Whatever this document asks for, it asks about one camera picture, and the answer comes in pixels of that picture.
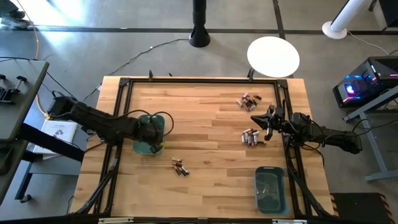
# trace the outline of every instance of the black pole base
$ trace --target black pole base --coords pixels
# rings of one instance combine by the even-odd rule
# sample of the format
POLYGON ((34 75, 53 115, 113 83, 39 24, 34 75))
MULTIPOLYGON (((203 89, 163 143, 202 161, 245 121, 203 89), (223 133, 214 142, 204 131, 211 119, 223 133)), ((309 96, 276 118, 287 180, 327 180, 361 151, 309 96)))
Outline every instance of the black pole base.
POLYGON ((210 35, 207 33, 205 26, 194 26, 189 36, 189 43, 194 47, 206 47, 210 44, 210 35))

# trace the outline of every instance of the white round lamp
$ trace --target white round lamp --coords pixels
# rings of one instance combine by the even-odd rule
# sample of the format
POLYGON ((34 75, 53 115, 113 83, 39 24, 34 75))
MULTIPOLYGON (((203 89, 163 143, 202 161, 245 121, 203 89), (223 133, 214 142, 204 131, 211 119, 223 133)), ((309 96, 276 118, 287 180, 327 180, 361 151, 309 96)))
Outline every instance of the white round lamp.
POLYGON ((300 64, 296 48, 278 37, 261 37, 248 48, 248 60, 255 71, 273 78, 293 74, 300 64))

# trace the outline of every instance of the wooden tabletop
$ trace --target wooden tabletop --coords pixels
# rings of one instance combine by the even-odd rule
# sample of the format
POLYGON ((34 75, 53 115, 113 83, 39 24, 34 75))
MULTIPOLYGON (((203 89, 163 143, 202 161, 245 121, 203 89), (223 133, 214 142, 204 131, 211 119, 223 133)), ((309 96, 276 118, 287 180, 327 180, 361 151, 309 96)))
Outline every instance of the wooden tabletop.
MULTIPOLYGON (((119 79, 104 78, 97 109, 112 114, 119 79)), ((288 79, 288 84, 293 111, 311 115, 304 81, 288 79)), ((175 127, 165 138, 165 149, 156 156, 135 154, 132 141, 125 140, 112 216, 292 218, 286 173, 288 215, 261 214, 254 200, 254 171, 257 167, 277 166, 286 172, 280 134, 274 133, 266 146, 247 147, 241 142, 245 129, 259 129, 250 115, 264 114, 270 104, 276 105, 272 85, 135 83, 129 111, 167 111, 173 116, 175 127), (262 97, 259 106, 250 113, 236 104, 236 99, 246 92, 262 97), (172 157, 182 159, 191 174, 178 176, 171 166, 172 157)), ((168 131, 171 120, 164 117, 165 131, 168 131)), ((260 139, 263 137, 264 131, 261 131, 260 139)), ((94 137, 87 147, 98 143, 94 137)), ((71 212, 78 210, 98 185, 104 150, 105 145, 102 145, 85 154, 71 212)), ((308 188, 323 208, 333 213, 322 159, 316 152, 304 150, 302 159, 308 188)), ((298 194, 300 208, 304 211, 301 191, 298 194)))

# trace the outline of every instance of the white pipe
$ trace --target white pipe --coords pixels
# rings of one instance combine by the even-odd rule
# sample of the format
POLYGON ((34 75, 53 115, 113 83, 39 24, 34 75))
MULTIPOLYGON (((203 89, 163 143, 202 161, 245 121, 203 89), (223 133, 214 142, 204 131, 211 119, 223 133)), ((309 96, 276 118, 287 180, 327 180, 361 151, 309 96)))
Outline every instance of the white pipe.
POLYGON ((324 23, 323 33, 332 39, 342 39, 347 35, 346 27, 366 4, 365 0, 349 0, 334 21, 324 23))

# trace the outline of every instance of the desk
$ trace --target desk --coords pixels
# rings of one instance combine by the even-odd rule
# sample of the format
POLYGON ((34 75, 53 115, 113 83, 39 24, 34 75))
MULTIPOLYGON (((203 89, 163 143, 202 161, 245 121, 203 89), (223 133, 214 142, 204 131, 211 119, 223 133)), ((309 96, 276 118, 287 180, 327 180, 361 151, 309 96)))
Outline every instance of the desk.
MULTIPOLYGON (((259 213, 254 201, 254 170, 257 167, 278 166, 286 172, 281 136, 274 133, 266 147, 247 147, 241 143, 241 133, 245 129, 258 129, 250 115, 264 114, 270 104, 276 104, 273 87, 253 83, 177 83, 177 78, 169 78, 176 79, 176 83, 156 83, 155 79, 154 83, 133 86, 129 111, 167 111, 174 117, 175 127, 165 138, 165 149, 156 156, 135 154, 132 141, 125 139, 111 216, 281 217, 259 213), (262 97, 259 106, 250 113, 236 104, 236 99, 246 92, 262 97), (176 175, 171 168, 172 157, 183 159, 191 172, 188 177, 176 175)), ((104 78, 97 109, 113 113, 119 79, 104 78)), ((293 111, 310 114, 304 81, 290 79, 288 84, 293 111)), ((170 118, 165 116, 165 120, 167 131, 170 118)), ((92 138, 87 147, 98 143, 98 139, 92 138)), ((102 145, 85 154, 71 212, 77 211, 98 185, 105 147, 102 145)), ((302 159, 309 189, 324 209, 333 213, 320 156, 316 152, 302 151, 302 159)), ((284 217, 292 218, 287 174, 285 189, 290 213, 284 217)), ((105 189, 102 205, 107 194, 105 189)), ((304 211, 301 191, 298 191, 298 199, 304 211)))

